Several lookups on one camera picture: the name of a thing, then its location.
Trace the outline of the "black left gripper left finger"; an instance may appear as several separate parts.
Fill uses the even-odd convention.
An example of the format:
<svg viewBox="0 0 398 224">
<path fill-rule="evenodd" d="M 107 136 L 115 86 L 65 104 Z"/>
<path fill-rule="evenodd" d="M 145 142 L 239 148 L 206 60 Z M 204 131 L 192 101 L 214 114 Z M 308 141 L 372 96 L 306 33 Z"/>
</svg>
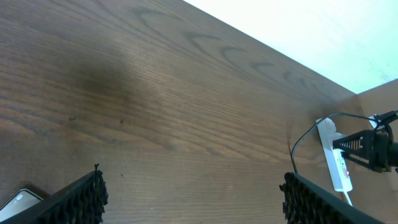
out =
<svg viewBox="0 0 398 224">
<path fill-rule="evenodd" d="M 109 194 L 103 172 L 84 175 L 48 198 L 2 221 L 3 224 L 99 224 L 108 204 Z"/>
</svg>

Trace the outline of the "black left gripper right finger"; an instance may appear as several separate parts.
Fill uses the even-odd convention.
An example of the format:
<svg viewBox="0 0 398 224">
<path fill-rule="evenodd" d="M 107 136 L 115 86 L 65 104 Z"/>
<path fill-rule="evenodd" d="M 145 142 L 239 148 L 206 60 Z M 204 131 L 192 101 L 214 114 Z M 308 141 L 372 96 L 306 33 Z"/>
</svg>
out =
<svg viewBox="0 0 398 224">
<path fill-rule="evenodd" d="M 296 173 L 285 173 L 284 180 L 279 187 L 288 224 L 382 224 Z"/>
</svg>

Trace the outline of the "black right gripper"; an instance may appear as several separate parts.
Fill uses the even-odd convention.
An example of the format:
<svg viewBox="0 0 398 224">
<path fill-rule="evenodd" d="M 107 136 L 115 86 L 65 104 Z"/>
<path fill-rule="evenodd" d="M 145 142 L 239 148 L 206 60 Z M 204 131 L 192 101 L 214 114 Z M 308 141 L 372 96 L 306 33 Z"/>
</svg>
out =
<svg viewBox="0 0 398 224">
<path fill-rule="evenodd" d="M 394 140 L 391 123 L 397 121 L 397 111 L 374 115 L 378 124 L 385 128 L 368 129 L 333 141 L 334 149 L 341 149 L 343 158 L 372 168 L 374 172 L 397 172 L 397 142 Z"/>
</svg>

